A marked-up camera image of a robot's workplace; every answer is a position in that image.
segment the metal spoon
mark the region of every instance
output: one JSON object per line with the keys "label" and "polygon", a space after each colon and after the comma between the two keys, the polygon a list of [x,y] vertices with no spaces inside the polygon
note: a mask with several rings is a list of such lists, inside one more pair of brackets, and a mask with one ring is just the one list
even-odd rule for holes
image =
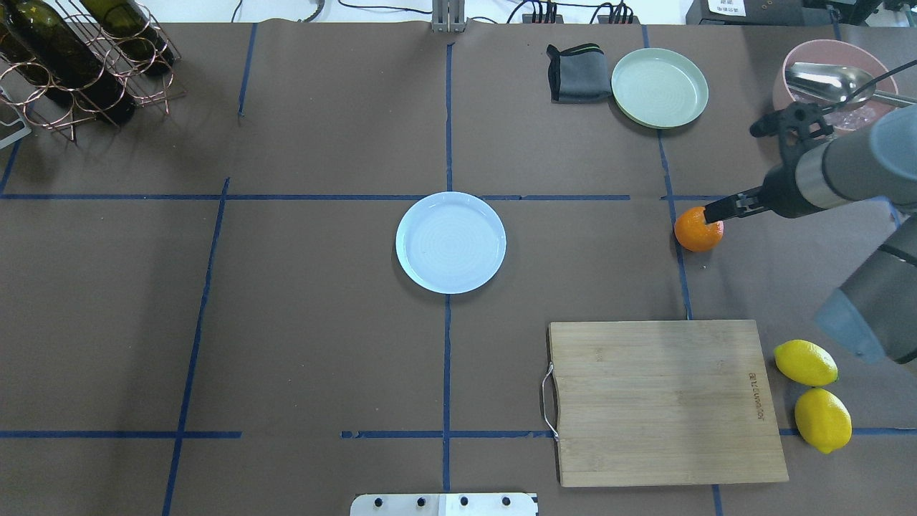
{"label": "metal spoon", "polygon": [[[796,62],[785,72],[787,86],[795,91],[831,103],[844,102],[857,89],[872,81],[873,76],[853,66]],[[876,89],[875,85],[850,99],[845,110],[856,109],[869,99],[895,107],[913,106],[917,99]]]}

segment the gray cloth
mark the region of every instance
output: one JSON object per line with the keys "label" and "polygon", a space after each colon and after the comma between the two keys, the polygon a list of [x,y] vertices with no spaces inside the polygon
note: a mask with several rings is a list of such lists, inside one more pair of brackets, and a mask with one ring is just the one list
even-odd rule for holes
{"label": "gray cloth", "polygon": [[551,58],[547,68],[551,100],[581,104],[598,102],[612,95],[608,61],[595,43],[584,43],[564,51],[548,45],[547,55]]}

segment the black box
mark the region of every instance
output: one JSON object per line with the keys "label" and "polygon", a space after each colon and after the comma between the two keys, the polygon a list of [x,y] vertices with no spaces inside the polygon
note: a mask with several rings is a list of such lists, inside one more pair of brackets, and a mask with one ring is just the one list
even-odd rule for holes
{"label": "black box", "polygon": [[723,15],[711,11],[707,0],[694,0],[685,16],[685,23],[687,25],[805,25],[802,17],[802,0],[733,1],[735,3],[745,2],[745,16]]}

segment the cutting board handle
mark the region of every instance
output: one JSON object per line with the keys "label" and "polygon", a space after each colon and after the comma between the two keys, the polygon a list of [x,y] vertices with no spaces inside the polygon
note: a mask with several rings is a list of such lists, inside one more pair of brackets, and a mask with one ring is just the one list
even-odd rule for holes
{"label": "cutting board handle", "polygon": [[543,418],[545,418],[545,423],[547,423],[547,427],[551,429],[551,433],[554,434],[554,440],[559,443],[560,436],[558,435],[558,431],[555,430],[554,425],[552,425],[551,421],[547,418],[547,396],[545,395],[545,384],[547,383],[547,379],[553,374],[554,363],[549,362],[547,363],[547,372],[545,373],[545,377],[541,379],[541,415]]}

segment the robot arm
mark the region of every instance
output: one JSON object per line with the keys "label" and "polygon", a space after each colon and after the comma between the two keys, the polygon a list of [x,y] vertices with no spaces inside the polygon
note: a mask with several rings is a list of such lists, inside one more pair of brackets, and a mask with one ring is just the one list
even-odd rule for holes
{"label": "robot arm", "polygon": [[[813,125],[818,129],[811,131]],[[751,132],[777,135],[783,163],[768,172],[762,186],[707,205],[708,223],[769,210],[792,219],[875,196],[917,213],[917,107],[829,139],[823,137],[833,129],[822,110],[793,103],[759,120]],[[816,321],[867,362],[883,355],[900,364],[917,358],[917,217],[905,221],[833,292]]]}

